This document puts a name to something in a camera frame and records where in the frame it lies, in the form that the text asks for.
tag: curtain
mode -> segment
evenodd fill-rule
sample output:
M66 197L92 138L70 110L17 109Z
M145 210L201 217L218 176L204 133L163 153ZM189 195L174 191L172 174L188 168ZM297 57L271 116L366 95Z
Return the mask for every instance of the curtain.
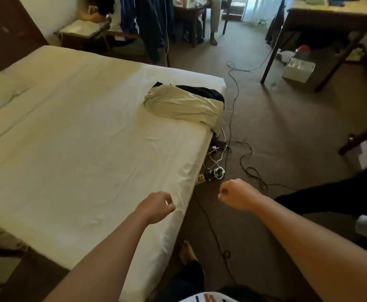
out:
M253 25L264 24L269 26L282 0L247 0L242 21Z

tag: mattress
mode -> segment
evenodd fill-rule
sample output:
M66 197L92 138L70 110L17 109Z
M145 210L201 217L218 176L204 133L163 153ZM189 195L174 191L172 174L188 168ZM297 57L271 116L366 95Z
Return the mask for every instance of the mattress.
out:
M72 269L151 192L176 211L144 232L121 301L161 279L211 140L199 123L154 116L160 81L222 94L222 78L45 46L5 70L34 86L0 110L0 227Z

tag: wooden bed frame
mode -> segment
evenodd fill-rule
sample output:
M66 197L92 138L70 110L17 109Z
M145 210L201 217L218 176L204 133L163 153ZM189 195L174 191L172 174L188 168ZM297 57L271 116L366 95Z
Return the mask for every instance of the wooden bed frame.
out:
M47 44L20 0L0 0L0 71Z

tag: round table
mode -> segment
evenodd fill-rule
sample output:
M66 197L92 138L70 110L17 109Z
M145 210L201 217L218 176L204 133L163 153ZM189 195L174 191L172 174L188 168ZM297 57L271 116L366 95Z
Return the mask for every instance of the round table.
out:
M196 32L196 26L197 26L197 19L201 15L202 19L202 33L203 36L205 34L205 24L206 24L206 9L210 5L210 0L207 0L206 3L200 4L197 7L188 6L187 8L183 8L182 5L177 6L174 4L174 13L175 17L186 19L192 22L192 45L193 47L196 47L197 45L197 32Z

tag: beige pants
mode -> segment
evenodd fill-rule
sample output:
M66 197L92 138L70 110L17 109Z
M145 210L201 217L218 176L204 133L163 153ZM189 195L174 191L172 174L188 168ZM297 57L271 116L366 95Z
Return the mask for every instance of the beige pants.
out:
M221 13L221 0L210 0L211 1L211 31L218 32L218 25L220 24L220 13Z

